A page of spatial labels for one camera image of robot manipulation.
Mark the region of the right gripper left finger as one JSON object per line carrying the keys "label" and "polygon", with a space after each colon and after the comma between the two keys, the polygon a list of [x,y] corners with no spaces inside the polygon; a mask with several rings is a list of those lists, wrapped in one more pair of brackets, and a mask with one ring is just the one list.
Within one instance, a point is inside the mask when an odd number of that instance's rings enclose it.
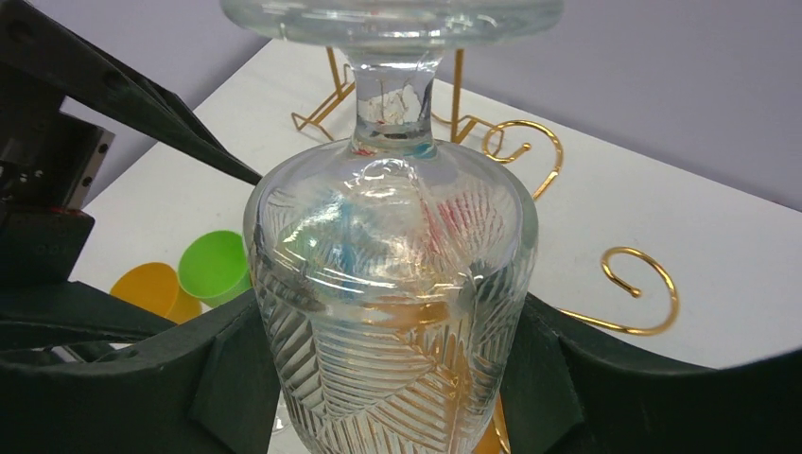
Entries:
{"label": "right gripper left finger", "polygon": [[280,387],[252,291],[181,324],[81,282],[1,293],[1,352],[103,342],[94,361],[1,361],[5,453],[265,453]]}

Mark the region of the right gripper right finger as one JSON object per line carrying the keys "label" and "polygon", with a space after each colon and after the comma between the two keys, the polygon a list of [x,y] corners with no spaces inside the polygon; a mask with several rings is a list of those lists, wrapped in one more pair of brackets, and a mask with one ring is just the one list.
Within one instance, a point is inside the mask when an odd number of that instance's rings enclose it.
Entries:
{"label": "right gripper right finger", "polygon": [[797,453],[801,354],[716,370],[526,298],[501,385],[515,453]]}

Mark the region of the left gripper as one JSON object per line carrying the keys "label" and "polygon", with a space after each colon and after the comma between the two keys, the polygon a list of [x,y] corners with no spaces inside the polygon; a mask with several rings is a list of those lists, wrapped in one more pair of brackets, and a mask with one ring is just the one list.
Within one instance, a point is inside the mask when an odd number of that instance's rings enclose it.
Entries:
{"label": "left gripper", "polygon": [[81,207],[114,135],[65,96],[244,183],[261,175],[174,93],[27,1],[1,3],[1,286],[58,284],[95,225]]}

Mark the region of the clear patterned wine glass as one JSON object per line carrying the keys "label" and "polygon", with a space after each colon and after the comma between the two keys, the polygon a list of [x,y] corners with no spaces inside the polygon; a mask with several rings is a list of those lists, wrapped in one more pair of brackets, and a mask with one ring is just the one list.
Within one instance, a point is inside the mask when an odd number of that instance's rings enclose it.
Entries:
{"label": "clear patterned wine glass", "polygon": [[[350,137],[285,160],[243,235],[292,426],[312,453],[469,453],[490,423],[538,219],[507,168],[432,132],[452,49],[553,27],[560,1],[225,1],[235,24],[332,46],[355,79]],[[403,89],[391,125],[362,101]]]}

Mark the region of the orange plastic goblet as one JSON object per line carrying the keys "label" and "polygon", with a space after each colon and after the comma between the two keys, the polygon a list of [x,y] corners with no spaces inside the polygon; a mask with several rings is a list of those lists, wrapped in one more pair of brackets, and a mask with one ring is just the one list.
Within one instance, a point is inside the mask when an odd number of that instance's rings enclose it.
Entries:
{"label": "orange plastic goblet", "polygon": [[177,272],[162,262],[128,271],[116,281],[110,294],[178,324],[201,314],[201,303],[183,290]]}

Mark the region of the green plastic goblet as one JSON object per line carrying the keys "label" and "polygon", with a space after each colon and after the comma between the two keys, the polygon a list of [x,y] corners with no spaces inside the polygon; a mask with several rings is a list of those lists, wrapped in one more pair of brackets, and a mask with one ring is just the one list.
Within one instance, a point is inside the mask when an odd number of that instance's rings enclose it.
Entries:
{"label": "green plastic goblet", "polygon": [[232,301],[252,287],[242,235],[219,230],[198,237],[184,251],[177,275],[187,294],[211,308]]}

